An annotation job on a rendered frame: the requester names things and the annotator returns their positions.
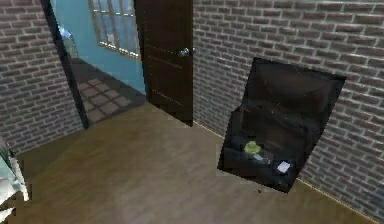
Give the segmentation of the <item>small green object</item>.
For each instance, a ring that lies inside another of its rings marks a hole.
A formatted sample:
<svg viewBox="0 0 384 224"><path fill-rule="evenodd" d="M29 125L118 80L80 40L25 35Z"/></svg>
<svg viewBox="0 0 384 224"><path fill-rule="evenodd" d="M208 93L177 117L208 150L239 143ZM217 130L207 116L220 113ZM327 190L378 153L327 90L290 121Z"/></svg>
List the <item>small green object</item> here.
<svg viewBox="0 0 384 224"><path fill-rule="evenodd" d="M255 141L249 141L244 147L244 151L251 155L258 154L260 150L261 147Z"/></svg>

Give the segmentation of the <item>pale blue object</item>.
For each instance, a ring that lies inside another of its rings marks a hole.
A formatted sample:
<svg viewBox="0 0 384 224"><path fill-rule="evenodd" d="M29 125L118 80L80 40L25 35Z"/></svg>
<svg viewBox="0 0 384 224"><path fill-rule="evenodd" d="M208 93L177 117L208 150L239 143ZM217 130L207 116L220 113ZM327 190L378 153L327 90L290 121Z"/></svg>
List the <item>pale blue object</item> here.
<svg viewBox="0 0 384 224"><path fill-rule="evenodd" d="M59 26L59 32L62 37L62 41L63 41L64 47L66 48L67 53L72 58L76 58L78 54L77 54L77 49L76 49L73 35L63 26Z"/></svg>

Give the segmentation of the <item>black television set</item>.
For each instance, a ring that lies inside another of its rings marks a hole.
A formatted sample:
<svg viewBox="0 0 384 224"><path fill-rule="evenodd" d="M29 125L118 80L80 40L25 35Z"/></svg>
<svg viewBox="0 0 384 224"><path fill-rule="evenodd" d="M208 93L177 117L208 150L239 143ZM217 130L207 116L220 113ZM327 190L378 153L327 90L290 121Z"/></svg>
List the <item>black television set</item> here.
<svg viewBox="0 0 384 224"><path fill-rule="evenodd" d="M322 135L346 77L255 57L242 101Z"/></svg>

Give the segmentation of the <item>dark brown room door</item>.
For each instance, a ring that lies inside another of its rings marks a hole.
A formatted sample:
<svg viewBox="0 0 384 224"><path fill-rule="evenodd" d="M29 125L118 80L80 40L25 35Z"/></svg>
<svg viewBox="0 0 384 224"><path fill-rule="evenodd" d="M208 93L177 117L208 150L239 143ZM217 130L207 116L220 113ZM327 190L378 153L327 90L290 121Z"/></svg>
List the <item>dark brown room door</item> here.
<svg viewBox="0 0 384 224"><path fill-rule="evenodd" d="M147 101L193 124L192 0L134 0Z"/></svg>

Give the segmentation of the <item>white framed window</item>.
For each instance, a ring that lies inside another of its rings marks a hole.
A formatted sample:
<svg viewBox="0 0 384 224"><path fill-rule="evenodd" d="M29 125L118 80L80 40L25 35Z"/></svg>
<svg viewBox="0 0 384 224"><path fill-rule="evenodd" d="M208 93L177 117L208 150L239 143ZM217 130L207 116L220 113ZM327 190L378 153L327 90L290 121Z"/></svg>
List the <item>white framed window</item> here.
<svg viewBox="0 0 384 224"><path fill-rule="evenodd" d="M98 44L138 59L140 49L134 0L88 0L88 6Z"/></svg>

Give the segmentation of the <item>round metal door knob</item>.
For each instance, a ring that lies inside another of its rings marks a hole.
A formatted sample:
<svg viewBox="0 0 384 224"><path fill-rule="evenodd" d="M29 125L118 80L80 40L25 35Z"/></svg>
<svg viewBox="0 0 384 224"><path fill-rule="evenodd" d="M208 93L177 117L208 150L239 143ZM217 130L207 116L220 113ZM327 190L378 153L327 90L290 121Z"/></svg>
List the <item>round metal door knob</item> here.
<svg viewBox="0 0 384 224"><path fill-rule="evenodd" d="M192 47L192 48L183 48L181 50L178 51L177 55L179 57L189 57L189 56L193 56L195 55L196 53L198 52L198 49L195 48L195 47Z"/></svg>

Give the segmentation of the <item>black television stand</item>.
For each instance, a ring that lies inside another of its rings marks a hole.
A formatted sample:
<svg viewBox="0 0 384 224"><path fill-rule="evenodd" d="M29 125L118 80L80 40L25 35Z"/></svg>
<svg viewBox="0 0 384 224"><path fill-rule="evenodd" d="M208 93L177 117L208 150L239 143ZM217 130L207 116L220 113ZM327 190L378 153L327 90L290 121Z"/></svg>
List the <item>black television stand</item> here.
<svg viewBox="0 0 384 224"><path fill-rule="evenodd" d="M301 123L261 108L239 106L231 112L217 168L287 193L318 140ZM249 141L261 147L258 154L244 151ZM291 164L286 173L277 170L283 161Z"/></svg>

